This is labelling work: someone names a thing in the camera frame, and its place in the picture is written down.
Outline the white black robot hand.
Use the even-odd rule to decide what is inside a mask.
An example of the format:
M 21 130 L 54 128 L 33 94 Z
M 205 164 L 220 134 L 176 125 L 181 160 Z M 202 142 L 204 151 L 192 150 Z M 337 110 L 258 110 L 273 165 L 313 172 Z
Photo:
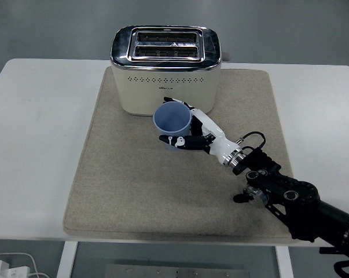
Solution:
M 186 102 L 165 97 L 153 116 L 159 140 L 171 149 L 205 151 L 223 165 L 234 168 L 246 155 L 202 110 Z

